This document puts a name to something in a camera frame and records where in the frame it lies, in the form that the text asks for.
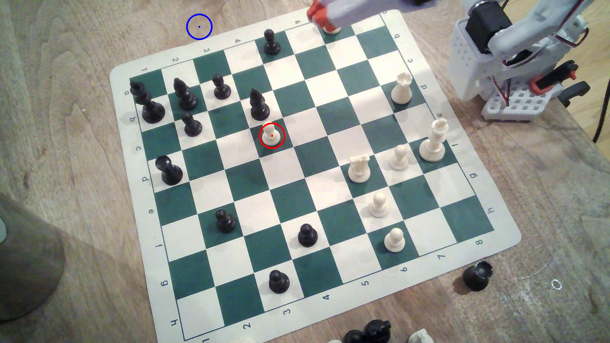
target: white square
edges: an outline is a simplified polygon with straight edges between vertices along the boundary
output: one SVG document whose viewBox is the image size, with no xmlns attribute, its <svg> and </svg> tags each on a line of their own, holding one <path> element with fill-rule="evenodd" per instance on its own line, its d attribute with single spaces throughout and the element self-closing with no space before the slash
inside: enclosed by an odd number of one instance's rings
<svg viewBox="0 0 610 343">
<path fill-rule="evenodd" d="M 326 47 L 337 69 L 345 68 L 367 59 L 356 36 L 328 43 Z"/>
<path fill-rule="evenodd" d="M 286 274 L 290 280 L 290 287 L 285 293 L 282 294 L 275 294 L 269 288 L 269 274 L 272 270 L 276 269 Z M 265 311 L 269 311 L 270 309 L 274 309 L 303 298 L 301 282 L 299 281 L 299 277 L 296 274 L 295 265 L 292 261 L 286 261 L 282 264 L 256 272 L 254 273 L 254 277 L 256 279 L 256 284 L 259 287 L 260 299 L 262 300 L 263 309 Z"/>
<path fill-rule="evenodd" d="M 310 78 L 306 84 L 316 106 L 347 98 L 347 92 L 336 70 Z"/>
<path fill-rule="evenodd" d="M 404 224 L 420 256 L 456 243 L 440 208 L 411 217 Z"/>
<path fill-rule="evenodd" d="M 318 241 L 309 248 L 306 248 L 299 243 L 298 235 L 301 231 L 301 225 L 303 224 L 310 224 L 318 233 Z M 290 257 L 292 259 L 315 253 L 316 251 L 329 247 L 326 232 L 324 231 L 324 227 L 322 227 L 318 212 L 302 215 L 282 223 L 282 231 L 284 232 L 284 237 L 286 238 L 288 250 L 290 251 Z"/>
<path fill-rule="evenodd" d="M 216 286 L 254 273 L 243 237 L 209 248 L 207 258 Z"/>
<path fill-rule="evenodd" d="M 244 43 L 233 48 L 225 49 L 227 63 L 231 69 L 231 74 L 258 67 L 263 64 L 260 58 L 259 48 L 254 41 Z"/>
<path fill-rule="evenodd" d="M 161 226 L 161 230 L 163 231 L 163 241 L 169 261 L 206 249 L 201 233 L 201 224 L 199 224 L 199 216 L 197 215 Z"/>
<path fill-rule="evenodd" d="M 269 191 L 236 201 L 235 210 L 244 236 L 279 224 Z"/>
<path fill-rule="evenodd" d="M 250 129 L 226 135 L 216 140 L 225 169 L 259 158 Z"/>
<path fill-rule="evenodd" d="M 182 169 L 182 180 L 180 180 L 179 183 L 173 186 L 167 185 L 161 179 L 161 171 L 155 166 L 155 162 L 157 159 L 151 159 L 150 161 L 148 161 L 148 168 L 151 171 L 152 189 L 155 193 L 188 182 L 188 171 L 186 165 L 184 164 L 184 155 L 182 155 L 182 151 L 177 151 L 175 153 L 169 154 L 167 155 L 167 157 L 171 159 L 171 163 L 173 165 L 177 165 L 178 167 L 180 167 L 180 169 Z"/>
<path fill-rule="evenodd" d="M 368 123 L 369 121 L 394 113 L 381 87 L 371 88 L 351 95 L 350 101 L 360 124 Z"/>
<path fill-rule="evenodd" d="M 233 202 L 233 194 L 224 170 L 193 180 L 190 185 L 197 213 Z"/>
<path fill-rule="evenodd" d="M 351 199 L 350 189 L 339 167 L 310 176 L 305 182 L 318 211 Z"/>
<path fill-rule="evenodd" d="M 294 55 L 265 63 L 271 89 L 280 89 L 305 80 Z"/>
<path fill-rule="evenodd" d="M 386 195 L 386 206 L 388 209 L 388 213 L 381 218 L 372 216 L 371 212 L 368 210 L 368 205 L 373 202 L 373 196 L 378 192 L 382 192 Z M 396 205 L 396 201 L 394 200 L 394 196 L 392 195 L 392 192 L 390 192 L 389 187 L 354 198 L 354 204 L 356 204 L 362 224 L 364 224 L 364 228 L 368 233 L 385 228 L 386 226 L 392 224 L 396 224 L 403 219 L 403 216 L 400 214 L 398 205 Z"/>
<path fill-rule="evenodd" d="M 260 159 L 269 189 L 275 189 L 305 178 L 294 148 Z"/>
<path fill-rule="evenodd" d="M 216 288 L 178 299 L 184 337 L 190 338 L 224 326 Z"/>
<path fill-rule="evenodd" d="M 361 126 L 354 126 L 328 136 L 332 150 L 337 156 L 339 165 L 350 163 L 350 157 L 358 155 L 371 156 L 373 149 L 368 144 L 367 136 Z"/>
<path fill-rule="evenodd" d="M 440 207 L 470 198 L 475 194 L 457 163 L 425 173 L 424 177 Z"/>
<path fill-rule="evenodd" d="M 317 108 L 304 110 L 284 118 L 293 146 L 326 137 L 326 130 Z"/>
<path fill-rule="evenodd" d="M 343 283 L 381 270 L 367 234 L 337 243 L 331 251 Z"/>
<path fill-rule="evenodd" d="M 286 30 L 286 37 L 295 54 L 324 45 L 320 30 L 313 23 Z"/>
<path fill-rule="evenodd" d="M 398 50 L 374 57 L 368 60 L 368 62 L 371 63 L 371 68 L 380 85 L 396 82 L 398 75 L 409 72 Z"/>
</svg>

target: green square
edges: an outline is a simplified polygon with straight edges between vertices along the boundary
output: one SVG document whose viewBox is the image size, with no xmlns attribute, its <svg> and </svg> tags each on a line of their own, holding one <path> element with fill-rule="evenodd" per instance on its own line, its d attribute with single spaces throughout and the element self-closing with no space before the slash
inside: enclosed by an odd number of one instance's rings
<svg viewBox="0 0 610 343">
<path fill-rule="evenodd" d="M 403 230 L 404 233 L 404 249 L 402 249 L 398 253 L 392 253 L 391 251 L 389 251 L 383 242 L 386 238 L 386 235 L 390 233 L 393 228 L 399 228 Z M 373 249 L 375 251 L 375 255 L 377 255 L 379 265 L 384 270 L 394 267 L 395 265 L 399 265 L 401 263 L 409 262 L 412 259 L 416 259 L 419 257 L 419 255 L 417 254 L 417 249 L 415 249 L 413 240 L 411 239 L 411 236 L 409 236 L 409 231 L 407 230 L 407 227 L 405 226 L 404 222 L 399 222 L 394 225 L 387 226 L 383 229 L 373 231 L 368 234 L 368 238 L 373 244 Z"/>
<path fill-rule="evenodd" d="M 256 317 L 265 312 L 254 274 L 216 287 L 224 325 Z"/>
<path fill-rule="evenodd" d="M 379 86 L 371 64 L 366 60 L 337 70 L 347 95 L 354 95 Z"/>
<path fill-rule="evenodd" d="M 328 137 L 296 146 L 295 152 L 306 178 L 339 166 Z"/>
<path fill-rule="evenodd" d="M 188 178 L 191 180 L 224 169 L 215 140 L 182 150 L 182 155 L 187 166 Z"/>
<path fill-rule="evenodd" d="M 493 231 L 476 195 L 442 207 L 441 210 L 458 243 Z"/>
<path fill-rule="evenodd" d="M 439 208 L 423 175 L 390 186 L 390 190 L 404 219 Z"/>
<path fill-rule="evenodd" d="M 163 74 L 161 73 L 161 69 L 153 70 L 146 74 L 134 76 L 133 78 L 130 78 L 129 81 L 142 82 L 146 90 L 150 92 L 152 99 L 167 94 L 167 90 L 165 89 L 165 81 L 163 80 Z"/>
<path fill-rule="evenodd" d="M 267 42 L 265 40 L 265 37 L 259 38 L 254 41 L 256 43 L 256 47 L 259 48 L 260 58 L 263 60 L 263 63 L 279 60 L 286 56 L 294 55 L 294 52 L 292 52 L 292 46 L 290 46 L 290 41 L 288 41 L 288 37 L 286 36 L 286 32 L 275 32 L 275 40 L 279 43 L 281 48 L 277 55 L 268 55 L 265 53 L 264 47 L 265 43 Z"/>
<path fill-rule="evenodd" d="M 305 297 L 341 286 L 341 275 L 330 248 L 293 260 Z"/>
<path fill-rule="evenodd" d="M 230 233 L 223 233 L 216 226 L 216 211 L 219 209 L 224 209 L 227 213 L 233 215 L 237 221 L 235 228 Z M 242 227 L 239 224 L 239 218 L 237 217 L 237 212 L 235 211 L 235 205 L 233 203 L 200 213 L 199 224 L 201 225 L 203 241 L 206 243 L 208 249 L 243 236 Z"/>
<path fill-rule="evenodd" d="M 224 51 L 199 56 L 193 59 L 193 64 L 195 64 L 195 71 L 200 84 L 212 80 L 212 76 L 216 74 L 227 76 L 231 73 Z"/>
<path fill-rule="evenodd" d="M 296 61 L 299 63 L 305 80 L 335 70 L 335 65 L 325 45 L 296 54 Z"/>
<path fill-rule="evenodd" d="M 375 156 L 371 156 L 371 161 L 369 161 L 368 167 L 371 170 L 371 177 L 368 178 L 367 182 L 357 183 L 350 180 L 350 177 L 347 175 L 350 165 L 346 164 L 341 166 L 341 171 L 343 172 L 343 176 L 347 181 L 347 186 L 350 189 L 351 196 L 354 198 L 382 189 L 383 187 L 387 187 L 386 179 L 381 173 L 381 168 L 379 167 L 379 163 L 377 162 L 377 158 L 375 158 Z"/>
<path fill-rule="evenodd" d="M 282 113 L 282 117 L 288 117 L 291 114 L 315 107 L 305 81 L 276 89 L 273 92 L 278 101 L 279 111 Z"/>
<path fill-rule="evenodd" d="M 250 161 L 226 170 L 234 201 L 269 189 L 260 160 Z"/>
<path fill-rule="evenodd" d="M 290 260 L 281 225 L 249 234 L 244 238 L 255 272 Z"/>
<path fill-rule="evenodd" d="M 169 265 L 176 300 L 214 287 L 206 250 L 170 261 Z"/>
<path fill-rule="evenodd" d="M 154 199 L 162 226 L 197 214 L 189 183 L 157 192 Z"/>
<path fill-rule="evenodd" d="M 317 109 L 324 129 L 329 135 L 360 125 L 349 98 L 333 101 Z"/>
<path fill-rule="evenodd" d="M 394 38 L 385 26 L 359 34 L 358 40 L 368 59 L 398 50 Z"/>
<path fill-rule="evenodd" d="M 176 124 L 172 122 L 142 132 L 142 144 L 144 145 L 147 161 L 180 151 Z"/>
<path fill-rule="evenodd" d="M 326 228 L 324 231 L 330 245 L 341 243 L 366 233 L 354 200 L 348 200 L 318 211 L 318 215 L 320 216 L 322 226 Z"/>
<path fill-rule="evenodd" d="M 281 223 L 315 212 L 314 201 L 304 179 L 272 189 L 271 197 Z"/>
<path fill-rule="evenodd" d="M 201 93 L 201 86 L 196 85 L 196 86 L 190 87 L 190 91 L 191 91 L 191 93 L 196 95 L 197 99 L 198 99 L 197 106 L 195 106 L 195 108 L 190 111 L 185 111 L 180 108 L 180 99 L 176 96 L 175 92 L 169 95 L 171 113 L 174 114 L 174 120 L 181 120 L 182 114 L 184 112 L 189 112 L 194 115 L 197 113 L 205 112 L 207 110 L 206 102 L 203 100 L 203 93 Z"/>
<path fill-rule="evenodd" d="M 233 74 L 233 81 L 235 81 L 237 93 L 241 100 L 250 98 L 252 88 L 258 89 L 261 93 L 267 93 L 271 90 L 269 77 L 262 65 Z"/>
<path fill-rule="evenodd" d="M 409 143 L 409 145 L 411 146 L 411 150 L 415 155 L 415 159 L 417 160 L 417 163 L 419 163 L 424 174 L 458 162 L 458 159 L 456 159 L 456 156 L 453 154 L 453 150 L 451 150 L 451 146 L 449 146 L 449 143 L 447 141 L 443 142 L 443 145 L 445 146 L 445 156 L 440 161 L 428 162 L 424 160 L 421 155 L 419 155 L 419 147 L 426 139 L 427 138 L 422 138 L 420 140 L 416 140 L 414 142 Z"/>
<path fill-rule="evenodd" d="M 209 113 L 216 139 L 248 128 L 246 114 L 243 112 L 241 103 L 213 109 Z"/>
<path fill-rule="evenodd" d="M 362 129 L 375 153 L 407 143 L 407 138 L 393 115 L 362 124 Z"/>
</svg>

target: black chess piece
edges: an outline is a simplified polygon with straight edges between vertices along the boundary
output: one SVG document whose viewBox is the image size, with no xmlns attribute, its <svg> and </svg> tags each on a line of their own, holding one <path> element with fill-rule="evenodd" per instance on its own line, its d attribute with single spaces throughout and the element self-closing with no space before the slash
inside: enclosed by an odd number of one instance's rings
<svg viewBox="0 0 610 343">
<path fill-rule="evenodd" d="M 195 120 L 193 115 L 188 112 L 182 114 L 182 122 L 184 123 L 184 132 L 189 137 L 194 137 L 201 133 L 202 126 L 199 120 Z"/>
<path fill-rule="evenodd" d="M 218 100 L 224 100 L 231 96 L 231 87 L 224 84 L 222 75 L 216 74 L 212 76 L 212 82 L 216 88 L 214 89 L 214 96 Z"/>
<path fill-rule="evenodd" d="M 165 155 L 157 157 L 154 165 L 161 171 L 161 179 L 165 184 L 173 186 L 182 180 L 182 169 L 177 165 L 171 164 L 169 157 Z"/>
<path fill-rule="evenodd" d="M 301 231 L 298 235 L 299 243 L 309 248 L 318 241 L 318 231 L 316 231 L 310 224 L 301 225 Z"/>
<path fill-rule="evenodd" d="M 265 104 L 263 94 L 256 88 L 252 88 L 252 91 L 250 92 L 250 106 L 252 106 L 250 115 L 252 115 L 252 118 L 255 120 L 263 121 L 269 117 L 269 113 L 271 112 L 269 105 Z"/>
<path fill-rule="evenodd" d="M 281 50 L 281 47 L 278 41 L 275 40 L 275 33 L 273 30 L 265 30 L 265 40 L 267 41 L 263 47 L 265 53 L 268 55 L 277 55 Z"/>
<path fill-rule="evenodd" d="M 142 119 L 149 124 L 160 122 L 165 116 L 163 105 L 151 100 L 151 94 L 142 82 L 131 81 L 129 85 L 131 87 L 129 91 L 135 97 L 135 102 L 143 106 Z"/>
<path fill-rule="evenodd" d="M 290 279 L 279 270 L 272 270 L 269 274 L 269 288 L 275 294 L 285 293 L 290 287 Z"/>
<path fill-rule="evenodd" d="M 181 109 L 192 110 L 197 107 L 199 99 L 190 91 L 190 88 L 186 83 L 184 83 L 184 81 L 180 80 L 179 78 L 175 78 L 174 90 L 176 91 L 176 96 L 180 98 L 179 105 Z"/>
<path fill-rule="evenodd" d="M 487 261 L 481 261 L 476 265 L 466 268 L 462 274 L 462 279 L 466 286 L 473 292 L 485 289 L 489 284 L 489 279 L 493 275 L 492 265 Z"/>
<path fill-rule="evenodd" d="M 233 215 L 223 209 L 216 211 L 216 227 L 222 233 L 230 233 L 235 228 L 235 225 L 237 225 L 237 221 Z"/>
</svg>

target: chess piece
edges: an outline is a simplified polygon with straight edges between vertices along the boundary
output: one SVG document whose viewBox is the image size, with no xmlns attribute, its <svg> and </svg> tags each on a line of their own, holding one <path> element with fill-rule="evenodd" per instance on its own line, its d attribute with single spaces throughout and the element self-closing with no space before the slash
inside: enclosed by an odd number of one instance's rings
<svg viewBox="0 0 610 343">
<path fill-rule="evenodd" d="M 167 156 L 159 156 L 154 163 L 155 167 L 161 171 L 161 180 L 168 186 L 173 186 L 182 180 L 182 169 L 177 165 L 171 164 L 171 159 Z"/>
<path fill-rule="evenodd" d="M 350 180 L 356 183 L 363 183 L 371 177 L 371 170 L 368 167 L 368 162 L 371 160 L 366 155 L 360 155 L 350 158 L 350 167 L 347 170 L 347 175 Z"/>
<path fill-rule="evenodd" d="M 411 74 L 402 73 L 398 75 L 396 86 L 392 90 L 392 101 L 400 105 L 409 103 L 413 97 L 411 83 L 413 83 L 413 76 Z"/>
<path fill-rule="evenodd" d="M 231 87 L 224 84 L 222 75 L 216 74 L 212 76 L 212 83 L 216 86 L 216 88 L 214 88 L 214 96 L 216 99 L 224 100 L 231 96 Z"/>
<path fill-rule="evenodd" d="M 420 145 L 420 156 L 424 160 L 438 162 L 444 157 L 445 145 L 443 145 L 443 142 L 447 140 L 447 131 L 449 131 L 447 119 L 437 119 L 432 123 L 432 130 L 430 130 L 428 139 Z"/>
</svg>

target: black pawn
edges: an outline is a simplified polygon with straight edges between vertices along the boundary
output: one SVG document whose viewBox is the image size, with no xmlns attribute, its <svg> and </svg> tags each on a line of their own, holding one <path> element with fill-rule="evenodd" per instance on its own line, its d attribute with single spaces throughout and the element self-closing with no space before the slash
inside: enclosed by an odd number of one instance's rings
<svg viewBox="0 0 610 343">
<path fill-rule="evenodd" d="M 176 91 L 176 96 L 180 98 L 179 105 L 181 109 L 192 110 L 197 107 L 199 99 L 190 91 L 190 88 L 186 83 L 184 83 L 184 81 L 180 80 L 179 78 L 175 78 L 174 90 Z"/>
<path fill-rule="evenodd" d="M 188 112 L 182 114 L 182 122 L 184 123 L 184 132 L 189 137 L 194 137 L 201 133 L 201 122 L 193 119 L 193 115 Z"/>
<path fill-rule="evenodd" d="M 290 287 L 288 276 L 279 270 L 272 270 L 269 274 L 269 288 L 275 294 L 285 293 Z"/>
<path fill-rule="evenodd" d="M 298 238 L 302 246 L 309 248 L 318 241 L 318 232 L 310 224 L 303 224 Z"/>
<path fill-rule="evenodd" d="M 273 33 L 273 30 L 271 29 L 267 29 L 265 30 L 265 39 L 266 39 L 266 43 L 265 46 L 263 47 L 263 50 L 265 51 L 266 54 L 268 55 L 277 55 L 281 49 L 278 41 L 275 40 L 275 33 Z"/>
<path fill-rule="evenodd" d="M 173 186 L 182 180 L 182 169 L 177 165 L 171 164 L 171 159 L 169 157 L 157 157 L 154 165 L 161 171 L 161 179 L 165 184 Z"/>
<path fill-rule="evenodd" d="M 269 117 L 269 113 L 271 112 L 269 105 L 265 104 L 263 94 L 256 88 L 252 88 L 252 91 L 250 92 L 250 106 L 252 106 L 250 115 L 252 115 L 252 118 L 255 120 L 263 121 Z"/>
<path fill-rule="evenodd" d="M 212 76 L 212 82 L 216 88 L 214 89 L 214 96 L 218 100 L 224 100 L 231 96 L 231 88 L 224 84 L 224 79 L 222 75 L 216 74 Z"/>
<path fill-rule="evenodd" d="M 223 233 L 230 233 L 235 228 L 237 221 L 223 209 L 216 211 L 216 227 Z"/>
<path fill-rule="evenodd" d="M 481 261 L 466 268 L 462 274 L 462 280 L 471 291 L 479 292 L 487 287 L 492 274 L 492 265 L 487 261 Z"/>
</svg>

